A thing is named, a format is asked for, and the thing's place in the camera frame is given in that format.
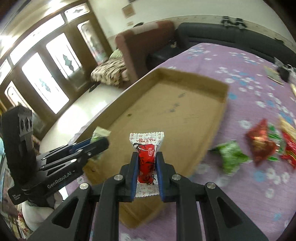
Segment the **green white snack packet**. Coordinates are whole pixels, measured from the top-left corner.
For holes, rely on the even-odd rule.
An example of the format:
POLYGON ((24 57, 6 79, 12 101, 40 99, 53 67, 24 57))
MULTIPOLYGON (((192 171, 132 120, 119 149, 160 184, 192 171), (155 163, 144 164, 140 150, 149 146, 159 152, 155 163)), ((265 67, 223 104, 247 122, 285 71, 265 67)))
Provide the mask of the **green white snack packet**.
MULTIPOLYGON (((97 140, 103 138, 103 137, 108 137, 110 136, 111 131, 106 130, 100 126, 97 126, 96 129, 94 130, 91 138, 91 143, 96 142, 97 140)), ((93 162, 98 162, 100 160, 100 154, 93 156, 90 160, 93 162)))

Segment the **red white snack packet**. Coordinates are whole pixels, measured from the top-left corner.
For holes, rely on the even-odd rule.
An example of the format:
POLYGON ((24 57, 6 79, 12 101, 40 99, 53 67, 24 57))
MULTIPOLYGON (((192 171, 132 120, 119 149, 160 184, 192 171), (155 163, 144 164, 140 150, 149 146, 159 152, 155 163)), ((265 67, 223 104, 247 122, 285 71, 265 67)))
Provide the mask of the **red white snack packet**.
POLYGON ((156 154, 164 136, 164 132, 131 133, 129 136, 131 144, 138 153, 136 198, 159 195, 156 154))

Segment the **green crinkled snack packet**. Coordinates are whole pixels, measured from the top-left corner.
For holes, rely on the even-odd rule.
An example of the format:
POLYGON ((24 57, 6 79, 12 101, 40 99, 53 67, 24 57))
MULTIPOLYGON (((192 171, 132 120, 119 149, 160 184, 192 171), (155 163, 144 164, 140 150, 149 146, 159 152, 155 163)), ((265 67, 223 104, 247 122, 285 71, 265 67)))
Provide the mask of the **green crinkled snack packet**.
POLYGON ((240 165, 250 161, 250 158, 244 154, 236 140, 219 144, 210 152, 219 154, 222 158, 222 170, 227 175, 233 175, 240 168, 240 165))

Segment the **dark red foil snack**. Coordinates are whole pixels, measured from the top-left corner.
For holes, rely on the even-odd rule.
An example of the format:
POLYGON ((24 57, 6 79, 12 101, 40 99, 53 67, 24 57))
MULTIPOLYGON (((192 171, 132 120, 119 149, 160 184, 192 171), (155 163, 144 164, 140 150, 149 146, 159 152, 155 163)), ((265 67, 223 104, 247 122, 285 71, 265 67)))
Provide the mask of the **dark red foil snack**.
POLYGON ((268 137, 268 122, 263 118, 245 134, 253 161, 258 166, 262 161, 272 156, 276 150, 276 143, 268 137))

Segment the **shallow cardboard box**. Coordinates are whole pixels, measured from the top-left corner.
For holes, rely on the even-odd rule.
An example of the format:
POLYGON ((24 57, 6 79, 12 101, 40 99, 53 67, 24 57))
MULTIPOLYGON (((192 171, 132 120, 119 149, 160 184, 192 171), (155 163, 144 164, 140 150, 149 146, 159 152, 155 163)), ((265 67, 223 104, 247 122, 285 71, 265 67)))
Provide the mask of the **shallow cardboard box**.
POLYGON ((78 136, 90 138, 97 127, 110 131, 109 148, 83 171, 92 184, 118 174, 130 162, 131 133, 163 132, 160 150, 177 173, 190 176, 219 130, 229 86, 210 77, 158 68, 124 91, 78 136))

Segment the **zebra pattern blanket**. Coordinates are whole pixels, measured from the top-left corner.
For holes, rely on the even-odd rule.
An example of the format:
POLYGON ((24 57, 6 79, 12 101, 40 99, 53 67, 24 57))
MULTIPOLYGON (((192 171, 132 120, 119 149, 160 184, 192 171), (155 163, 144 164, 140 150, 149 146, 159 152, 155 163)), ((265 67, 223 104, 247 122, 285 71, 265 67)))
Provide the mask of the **zebra pattern blanket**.
POLYGON ((109 58, 98 65, 90 75, 92 82, 121 86, 130 80, 124 58, 109 58))

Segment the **purple floral tablecloth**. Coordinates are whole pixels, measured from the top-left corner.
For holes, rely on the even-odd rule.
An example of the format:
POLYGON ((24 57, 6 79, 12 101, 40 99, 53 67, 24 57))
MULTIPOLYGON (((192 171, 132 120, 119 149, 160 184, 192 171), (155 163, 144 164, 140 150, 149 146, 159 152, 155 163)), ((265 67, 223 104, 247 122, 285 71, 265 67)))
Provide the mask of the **purple floral tablecloth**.
POLYGON ((295 119, 295 97, 290 86, 280 86, 270 80, 264 66, 274 68, 272 63, 254 54, 202 43, 155 69, 203 75, 229 86, 219 130, 203 160, 188 177, 200 184, 215 182, 269 240, 277 240, 295 213, 295 171, 292 166, 285 160, 264 160, 257 166, 250 157, 237 172, 227 175, 222 170, 221 156, 210 152, 219 144, 236 140, 242 152, 250 156, 245 134, 253 126, 265 118, 278 133, 280 115, 288 123, 295 119))

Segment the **wooden glass door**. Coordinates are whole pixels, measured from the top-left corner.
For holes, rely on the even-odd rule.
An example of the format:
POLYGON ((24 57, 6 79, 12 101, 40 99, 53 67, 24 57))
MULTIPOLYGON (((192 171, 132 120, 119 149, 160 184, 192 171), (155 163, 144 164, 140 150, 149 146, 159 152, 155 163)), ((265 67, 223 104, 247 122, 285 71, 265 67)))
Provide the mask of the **wooden glass door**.
POLYGON ((31 109, 43 138, 110 54, 89 1, 25 1, 1 27, 1 109, 31 109))

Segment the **red yellow snack packet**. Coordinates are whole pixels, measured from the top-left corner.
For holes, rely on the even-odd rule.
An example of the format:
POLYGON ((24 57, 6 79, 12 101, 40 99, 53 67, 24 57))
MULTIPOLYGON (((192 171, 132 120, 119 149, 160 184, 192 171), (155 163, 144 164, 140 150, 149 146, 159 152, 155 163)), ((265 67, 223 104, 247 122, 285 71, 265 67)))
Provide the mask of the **red yellow snack packet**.
POLYGON ((281 158, 286 160, 295 169, 295 128, 281 115, 279 117, 279 126, 285 142, 285 150, 281 158))

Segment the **black leather sofa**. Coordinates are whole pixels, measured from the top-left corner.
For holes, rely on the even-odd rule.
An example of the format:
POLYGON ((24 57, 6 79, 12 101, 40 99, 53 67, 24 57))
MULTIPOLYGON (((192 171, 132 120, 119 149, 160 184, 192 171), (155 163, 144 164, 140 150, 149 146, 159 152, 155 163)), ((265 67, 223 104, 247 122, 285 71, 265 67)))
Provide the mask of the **black leather sofa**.
POLYGON ((283 41, 254 31, 216 24, 182 23, 175 30, 173 39, 165 47, 148 55, 147 66, 152 69, 200 43, 244 50, 268 61, 277 58, 284 63, 289 63, 290 57, 293 56, 293 52, 283 41))

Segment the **green booklet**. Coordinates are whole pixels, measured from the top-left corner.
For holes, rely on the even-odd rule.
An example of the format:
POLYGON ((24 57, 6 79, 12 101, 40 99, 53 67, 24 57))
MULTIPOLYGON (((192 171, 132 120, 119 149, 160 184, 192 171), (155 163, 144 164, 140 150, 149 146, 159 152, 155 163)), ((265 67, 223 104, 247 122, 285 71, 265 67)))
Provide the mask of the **green booklet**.
POLYGON ((272 80, 273 82, 279 84, 279 85, 283 85, 283 82, 281 81, 281 77, 279 76, 278 72, 267 67, 264 66, 264 71, 266 73, 266 76, 272 80))

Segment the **small black cup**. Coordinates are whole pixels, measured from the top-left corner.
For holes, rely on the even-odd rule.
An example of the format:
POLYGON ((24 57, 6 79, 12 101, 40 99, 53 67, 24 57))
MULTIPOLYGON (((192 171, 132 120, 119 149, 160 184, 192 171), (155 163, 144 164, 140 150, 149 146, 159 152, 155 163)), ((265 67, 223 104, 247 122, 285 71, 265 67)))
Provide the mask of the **small black cup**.
POLYGON ((280 76, 280 78, 288 83, 289 82, 289 78, 290 78, 290 69, 288 68, 287 65, 281 65, 277 68, 276 70, 278 72, 278 75, 280 76))

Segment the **black grippers on sofa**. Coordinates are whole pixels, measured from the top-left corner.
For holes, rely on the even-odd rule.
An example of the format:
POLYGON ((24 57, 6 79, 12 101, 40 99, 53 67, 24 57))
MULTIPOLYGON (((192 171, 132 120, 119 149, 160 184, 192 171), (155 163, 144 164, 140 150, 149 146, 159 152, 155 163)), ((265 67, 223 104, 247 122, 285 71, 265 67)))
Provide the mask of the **black grippers on sofa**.
POLYGON ((231 19, 229 16, 222 16, 221 22, 224 27, 236 27, 239 29, 247 28, 244 20, 241 18, 236 18, 235 20, 231 19))

